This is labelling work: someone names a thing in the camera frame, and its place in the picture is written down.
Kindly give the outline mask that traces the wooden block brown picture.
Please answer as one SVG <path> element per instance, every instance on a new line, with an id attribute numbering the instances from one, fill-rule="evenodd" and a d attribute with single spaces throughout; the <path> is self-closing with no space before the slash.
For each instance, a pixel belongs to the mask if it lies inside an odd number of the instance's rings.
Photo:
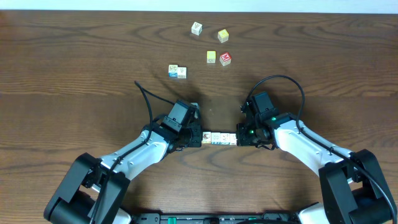
<path id="1" fill-rule="evenodd" d="M 202 144 L 211 144 L 211 132 L 204 131 L 202 137 Z"/>

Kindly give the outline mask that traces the wooden block drawing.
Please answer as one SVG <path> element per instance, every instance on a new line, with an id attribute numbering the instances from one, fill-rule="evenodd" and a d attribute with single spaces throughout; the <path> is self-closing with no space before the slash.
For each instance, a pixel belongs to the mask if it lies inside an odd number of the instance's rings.
<path id="1" fill-rule="evenodd" d="M 230 145 L 230 133 L 221 133 L 220 143 L 225 145 Z"/>

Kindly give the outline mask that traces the wooden block with drawing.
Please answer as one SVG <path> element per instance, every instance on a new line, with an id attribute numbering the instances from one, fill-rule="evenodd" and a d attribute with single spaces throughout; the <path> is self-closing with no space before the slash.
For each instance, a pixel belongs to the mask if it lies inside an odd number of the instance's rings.
<path id="1" fill-rule="evenodd" d="M 237 145 L 237 137 L 235 133 L 229 134 L 229 144 L 230 145 Z"/>

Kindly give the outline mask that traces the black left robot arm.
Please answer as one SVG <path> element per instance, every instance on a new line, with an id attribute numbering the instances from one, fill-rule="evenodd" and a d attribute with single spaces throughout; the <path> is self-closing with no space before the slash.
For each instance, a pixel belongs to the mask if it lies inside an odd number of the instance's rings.
<path id="1" fill-rule="evenodd" d="M 51 223 L 130 223 L 121 208 L 131 181 L 168 154 L 185 147 L 201 147 L 199 117 L 185 123 L 165 116 L 120 150 L 95 158 L 77 157 L 44 210 Z"/>

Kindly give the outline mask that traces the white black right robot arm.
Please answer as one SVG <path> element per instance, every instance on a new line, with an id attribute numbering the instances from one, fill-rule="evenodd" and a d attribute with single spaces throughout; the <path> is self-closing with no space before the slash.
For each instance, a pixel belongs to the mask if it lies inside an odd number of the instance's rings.
<path id="1" fill-rule="evenodd" d="M 299 211 L 300 223 L 397 223 L 397 207 L 376 156 L 339 147 L 290 113 L 250 115 L 236 126 L 239 146 L 279 148 L 320 179 L 321 203 Z"/>

